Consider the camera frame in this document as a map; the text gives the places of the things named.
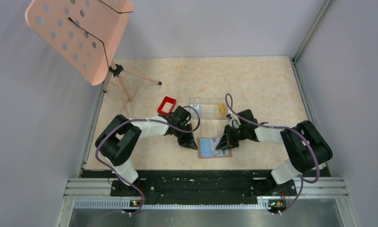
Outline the brown leather card holder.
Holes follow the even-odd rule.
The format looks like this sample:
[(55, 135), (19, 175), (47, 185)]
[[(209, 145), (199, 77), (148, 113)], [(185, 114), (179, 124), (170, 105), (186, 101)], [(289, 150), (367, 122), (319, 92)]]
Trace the brown leather card holder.
[(229, 149), (217, 150), (216, 147), (219, 144), (221, 138), (199, 138), (197, 141), (198, 146), (198, 158), (228, 158), (232, 157), (232, 152)]

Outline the clear acrylic card box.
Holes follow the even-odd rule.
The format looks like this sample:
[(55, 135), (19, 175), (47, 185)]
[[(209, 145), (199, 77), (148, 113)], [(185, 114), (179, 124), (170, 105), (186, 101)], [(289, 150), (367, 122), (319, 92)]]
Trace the clear acrylic card box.
[(224, 98), (200, 98), (200, 97), (191, 97), (189, 98), (189, 106), (194, 108), (199, 114), (201, 120), (225, 120), (228, 118), (228, 115), (231, 114), (231, 111), (227, 107), (226, 115), (215, 114), (214, 106), (222, 104), (226, 105)]

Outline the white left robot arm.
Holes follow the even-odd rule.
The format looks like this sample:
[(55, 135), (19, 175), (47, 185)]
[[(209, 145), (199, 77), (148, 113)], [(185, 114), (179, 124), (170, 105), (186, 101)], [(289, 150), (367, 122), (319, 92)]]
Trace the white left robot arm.
[(172, 135), (179, 146), (197, 150), (193, 137), (191, 113), (186, 107), (178, 106), (173, 112), (158, 114), (145, 119), (129, 119), (117, 115), (98, 136), (96, 153), (105, 157), (103, 164), (113, 171), (122, 181), (122, 190), (128, 195), (135, 195), (140, 189), (138, 173), (134, 169), (130, 156), (138, 140), (151, 136)]

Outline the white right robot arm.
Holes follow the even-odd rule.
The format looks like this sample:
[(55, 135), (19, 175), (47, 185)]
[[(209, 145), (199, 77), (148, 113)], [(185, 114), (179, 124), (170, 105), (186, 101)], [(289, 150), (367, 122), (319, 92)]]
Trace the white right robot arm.
[(266, 190), (278, 195), (285, 188), (285, 183), (312, 168), (330, 160), (333, 153), (327, 142), (308, 120), (292, 127), (263, 126), (246, 109), (238, 113), (240, 121), (237, 127), (226, 125), (217, 150), (239, 147), (242, 140), (255, 142), (272, 142), (282, 144), (288, 159), (270, 171), (266, 177)]

